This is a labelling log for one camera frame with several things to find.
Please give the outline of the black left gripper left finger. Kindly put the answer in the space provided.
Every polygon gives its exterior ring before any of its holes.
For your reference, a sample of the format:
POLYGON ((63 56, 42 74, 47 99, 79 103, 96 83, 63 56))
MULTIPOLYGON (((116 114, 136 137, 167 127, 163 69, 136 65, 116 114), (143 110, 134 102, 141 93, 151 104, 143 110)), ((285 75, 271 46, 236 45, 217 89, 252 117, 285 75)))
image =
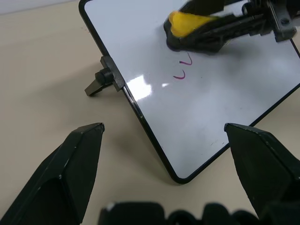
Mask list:
POLYGON ((36 169, 2 225, 79 225, 94 187, 103 123, 72 131, 36 169))

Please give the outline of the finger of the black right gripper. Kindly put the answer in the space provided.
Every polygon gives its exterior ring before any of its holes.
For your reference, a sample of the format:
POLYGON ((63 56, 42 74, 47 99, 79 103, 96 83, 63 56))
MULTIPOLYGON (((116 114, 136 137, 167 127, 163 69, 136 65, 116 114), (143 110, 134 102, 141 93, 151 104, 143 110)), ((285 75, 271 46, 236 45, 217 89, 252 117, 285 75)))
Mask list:
POLYGON ((230 40, 244 35, 266 35, 272 27, 265 15, 227 15, 208 22, 179 40, 184 51, 217 53, 230 40))
POLYGON ((223 11, 224 0, 189 0, 180 12, 188 14, 214 14, 223 11))

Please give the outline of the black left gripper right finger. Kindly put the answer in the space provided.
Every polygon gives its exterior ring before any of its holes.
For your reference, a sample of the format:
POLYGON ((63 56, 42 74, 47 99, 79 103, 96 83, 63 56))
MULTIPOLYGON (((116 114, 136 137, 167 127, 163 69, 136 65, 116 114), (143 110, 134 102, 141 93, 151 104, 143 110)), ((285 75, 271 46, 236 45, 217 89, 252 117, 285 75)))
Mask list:
POLYGON ((235 169, 262 225, 300 223, 300 161, 270 132, 225 124, 235 169))

